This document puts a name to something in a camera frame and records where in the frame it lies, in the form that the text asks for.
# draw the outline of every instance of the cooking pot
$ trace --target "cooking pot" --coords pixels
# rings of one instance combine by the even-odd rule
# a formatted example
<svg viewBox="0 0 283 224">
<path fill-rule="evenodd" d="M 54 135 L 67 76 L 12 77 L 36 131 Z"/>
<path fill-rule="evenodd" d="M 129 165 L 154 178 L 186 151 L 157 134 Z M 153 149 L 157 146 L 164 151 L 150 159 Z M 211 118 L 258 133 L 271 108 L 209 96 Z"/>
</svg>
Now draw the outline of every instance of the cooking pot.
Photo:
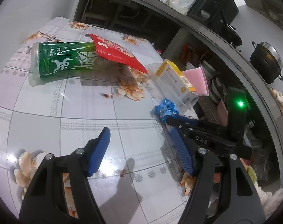
<svg viewBox="0 0 283 224">
<path fill-rule="evenodd" d="M 283 76 L 281 75 L 283 65 L 276 49 L 267 42 L 261 42 L 258 45 L 252 42 L 252 45 L 255 47 L 255 50 L 251 54 L 250 63 L 266 83 L 270 84 L 274 82 L 277 77 L 283 80 Z"/>
<path fill-rule="evenodd" d="M 242 40 L 240 36 L 236 33 L 236 29 L 233 26 L 227 24 L 222 10 L 220 11 L 222 20 L 218 21 L 216 33 L 230 43 L 233 47 L 242 45 Z"/>
</svg>

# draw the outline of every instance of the floral tablecloth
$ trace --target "floral tablecloth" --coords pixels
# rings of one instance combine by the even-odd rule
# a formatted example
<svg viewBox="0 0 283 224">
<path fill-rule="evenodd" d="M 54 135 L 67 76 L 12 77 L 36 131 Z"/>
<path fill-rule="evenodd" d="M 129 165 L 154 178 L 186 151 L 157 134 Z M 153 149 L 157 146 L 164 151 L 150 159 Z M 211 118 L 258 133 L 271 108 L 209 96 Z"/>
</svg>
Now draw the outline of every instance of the floral tablecloth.
<svg viewBox="0 0 283 224">
<path fill-rule="evenodd" d="M 94 71 L 62 71 L 40 85 L 30 83 L 34 42 L 90 41 L 87 33 L 121 45 L 144 66 L 162 62 L 147 40 L 61 17 L 30 36 L 0 73 L 0 196 L 18 217 L 45 154 L 70 154 L 107 126 L 111 142 L 99 171 L 88 180 L 105 221 L 177 223 L 188 197 L 179 185 L 175 148 L 152 111 L 159 93 L 155 98 L 144 75 L 132 71 L 131 85 L 121 80 L 128 68 L 112 63 Z M 193 110 L 185 115 L 196 117 Z M 69 213 L 76 215 L 72 207 Z"/>
</svg>

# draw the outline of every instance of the pink sponge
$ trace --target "pink sponge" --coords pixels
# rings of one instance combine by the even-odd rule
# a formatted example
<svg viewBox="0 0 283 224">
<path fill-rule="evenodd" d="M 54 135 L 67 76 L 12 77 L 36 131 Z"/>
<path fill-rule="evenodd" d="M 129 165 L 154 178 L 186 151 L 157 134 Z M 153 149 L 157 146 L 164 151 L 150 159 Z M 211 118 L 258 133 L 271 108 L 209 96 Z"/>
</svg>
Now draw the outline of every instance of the pink sponge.
<svg viewBox="0 0 283 224">
<path fill-rule="evenodd" d="M 187 80 L 195 87 L 196 91 L 193 92 L 197 96 L 208 96 L 209 88 L 204 73 L 203 67 L 183 71 Z"/>
</svg>

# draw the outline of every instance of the barcode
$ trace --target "barcode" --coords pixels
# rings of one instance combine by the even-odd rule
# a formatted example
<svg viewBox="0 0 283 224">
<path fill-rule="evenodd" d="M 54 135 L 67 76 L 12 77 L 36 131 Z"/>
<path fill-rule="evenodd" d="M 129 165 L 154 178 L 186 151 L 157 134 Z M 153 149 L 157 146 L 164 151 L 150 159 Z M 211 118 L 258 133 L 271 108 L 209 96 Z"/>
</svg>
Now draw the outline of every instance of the barcode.
<svg viewBox="0 0 283 224">
<path fill-rule="evenodd" d="M 182 79 L 183 82 L 187 85 L 187 87 L 193 87 L 193 86 L 190 84 L 190 82 L 187 80 L 186 77 L 182 77 L 182 76 L 181 76 L 181 79 Z"/>
<path fill-rule="evenodd" d="M 186 98 L 183 103 L 185 104 L 186 102 L 190 101 L 190 98 Z"/>
</svg>

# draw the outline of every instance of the red snack bag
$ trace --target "red snack bag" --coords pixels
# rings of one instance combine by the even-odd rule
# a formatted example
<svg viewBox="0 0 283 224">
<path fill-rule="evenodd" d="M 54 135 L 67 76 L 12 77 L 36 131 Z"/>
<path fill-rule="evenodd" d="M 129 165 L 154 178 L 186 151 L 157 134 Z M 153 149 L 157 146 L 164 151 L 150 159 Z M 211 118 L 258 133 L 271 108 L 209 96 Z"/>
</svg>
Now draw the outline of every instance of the red snack bag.
<svg viewBox="0 0 283 224">
<path fill-rule="evenodd" d="M 89 36 L 94 41 L 98 55 L 128 65 L 143 73 L 148 73 L 138 59 L 122 46 L 94 34 L 86 34 L 86 36 Z"/>
</svg>

